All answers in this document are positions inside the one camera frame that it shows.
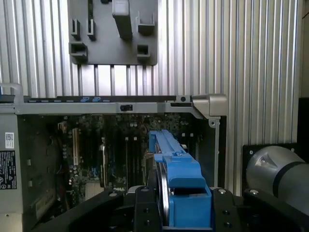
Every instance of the wall mount plate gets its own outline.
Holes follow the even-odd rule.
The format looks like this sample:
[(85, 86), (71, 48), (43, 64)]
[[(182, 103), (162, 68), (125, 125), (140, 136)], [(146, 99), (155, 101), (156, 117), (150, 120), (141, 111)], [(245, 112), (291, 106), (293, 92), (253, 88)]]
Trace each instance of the wall mount plate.
[(157, 64), (157, 0), (70, 0), (69, 14), (73, 63)]

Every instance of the aluminum ribbed panel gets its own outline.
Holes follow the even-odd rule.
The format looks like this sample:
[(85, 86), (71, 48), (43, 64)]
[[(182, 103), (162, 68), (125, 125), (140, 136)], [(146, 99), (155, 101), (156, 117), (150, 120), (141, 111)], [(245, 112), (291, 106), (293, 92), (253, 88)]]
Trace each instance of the aluminum ribbed panel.
[(243, 145), (296, 141), (302, 0), (159, 0), (154, 67), (71, 64), (67, 7), (0, 0), (1, 82), (33, 97), (224, 93), (237, 194)]

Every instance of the barcode sticker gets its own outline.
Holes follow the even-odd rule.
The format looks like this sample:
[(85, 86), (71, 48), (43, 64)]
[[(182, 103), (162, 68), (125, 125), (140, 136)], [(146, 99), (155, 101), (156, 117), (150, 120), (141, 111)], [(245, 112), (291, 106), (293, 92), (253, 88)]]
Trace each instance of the barcode sticker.
[(14, 133), (5, 133), (5, 149), (14, 149)]

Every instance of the bolt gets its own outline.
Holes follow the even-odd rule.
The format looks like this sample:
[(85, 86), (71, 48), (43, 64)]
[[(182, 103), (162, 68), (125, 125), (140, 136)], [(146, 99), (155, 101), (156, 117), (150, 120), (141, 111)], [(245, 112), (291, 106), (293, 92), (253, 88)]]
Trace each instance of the bolt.
[(219, 191), (219, 193), (221, 193), (221, 194), (225, 194), (225, 193), (226, 193), (226, 191), (225, 191), (224, 189), (219, 189), (218, 191)]
[(115, 192), (112, 192), (112, 193), (110, 194), (110, 197), (115, 197), (115, 196), (117, 196), (117, 193), (115, 193)]
[(259, 192), (254, 190), (254, 189), (252, 189), (252, 190), (250, 190), (250, 193), (252, 193), (253, 195), (257, 195)]

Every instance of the circuit board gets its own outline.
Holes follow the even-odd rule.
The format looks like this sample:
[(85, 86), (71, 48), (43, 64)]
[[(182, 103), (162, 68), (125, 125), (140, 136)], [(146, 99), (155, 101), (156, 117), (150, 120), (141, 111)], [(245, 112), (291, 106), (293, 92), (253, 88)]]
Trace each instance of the circuit board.
[(72, 206), (89, 198), (89, 186), (95, 186), (99, 193), (143, 185), (148, 171), (143, 160), (149, 131), (162, 129), (169, 130), (190, 154), (195, 154), (202, 129), (191, 114), (63, 117), (58, 130), (62, 132), (63, 165), (68, 173), (65, 182)]

